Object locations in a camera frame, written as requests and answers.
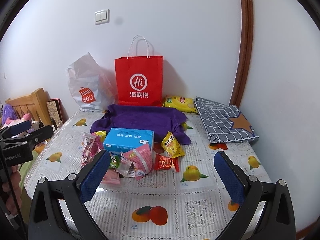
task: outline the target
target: pink plush toy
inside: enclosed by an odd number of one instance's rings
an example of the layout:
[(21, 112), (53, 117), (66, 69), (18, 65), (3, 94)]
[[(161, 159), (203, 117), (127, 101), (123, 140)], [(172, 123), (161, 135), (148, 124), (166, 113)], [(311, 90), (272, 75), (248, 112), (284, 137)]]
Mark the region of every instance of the pink plush toy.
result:
[(7, 124), (6, 126), (12, 126), (24, 121), (31, 121), (31, 116), (29, 113), (25, 114), (21, 119), (17, 119), (17, 120), (11, 120), (10, 117), (8, 117), (7, 120), (5, 120), (5, 124)]

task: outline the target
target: checkered fabric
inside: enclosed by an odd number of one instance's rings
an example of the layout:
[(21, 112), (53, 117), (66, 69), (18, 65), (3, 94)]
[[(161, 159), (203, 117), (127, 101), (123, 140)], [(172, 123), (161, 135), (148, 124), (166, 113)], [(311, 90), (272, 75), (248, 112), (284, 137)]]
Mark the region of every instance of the checkered fabric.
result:
[(195, 106), (211, 143), (251, 142), (259, 138), (252, 127), (253, 134), (244, 129), (231, 129), (233, 122), (227, 117), (237, 117), (241, 113), (238, 107), (200, 97), (196, 97)]

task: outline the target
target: white wall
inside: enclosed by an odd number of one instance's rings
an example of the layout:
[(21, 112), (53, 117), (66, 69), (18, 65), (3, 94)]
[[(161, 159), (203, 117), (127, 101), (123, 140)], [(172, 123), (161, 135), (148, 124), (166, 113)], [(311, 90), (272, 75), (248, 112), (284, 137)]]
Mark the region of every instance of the white wall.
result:
[(273, 182), (287, 181), (301, 230), (320, 215), (320, 31), (297, 0), (253, 0), (254, 44), (241, 104)]
[[(94, 12), (107, 8), (110, 23), (95, 26)], [(240, 0), (30, 0), (0, 43), (0, 99), (43, 87), (71, 115), (78, 107), (69, 95), (67, 66), (90, 52), (115, 83), (114, 59), (127, 55), (137, 34), (166, 60), (164, 94), (229, 102)], [(145, 54), (143, 42), (138, 48)]]

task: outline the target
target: light switch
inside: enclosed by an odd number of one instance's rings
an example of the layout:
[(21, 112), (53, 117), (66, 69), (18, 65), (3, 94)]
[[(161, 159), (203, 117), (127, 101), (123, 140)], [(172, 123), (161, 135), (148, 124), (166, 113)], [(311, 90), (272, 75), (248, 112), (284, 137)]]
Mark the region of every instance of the light switch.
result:
[(109, 9), (95, 12), (95, 25), (109, 22)]

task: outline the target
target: wooden bed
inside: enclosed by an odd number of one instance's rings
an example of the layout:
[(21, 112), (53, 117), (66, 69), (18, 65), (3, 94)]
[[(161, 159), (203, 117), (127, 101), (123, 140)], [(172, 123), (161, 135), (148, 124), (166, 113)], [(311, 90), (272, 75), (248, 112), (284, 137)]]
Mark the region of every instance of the wooden bed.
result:
[(6, 104), (15, 109), (18, 118), (30, 113), (33, 121), (41, 121), (44, 125), (52, 125), (46, 104), (47, 101), (49, 101), (47, 94), (43, 88), (39, 88), (30, 95), (15, 99), (9, 98), (6, 100)]

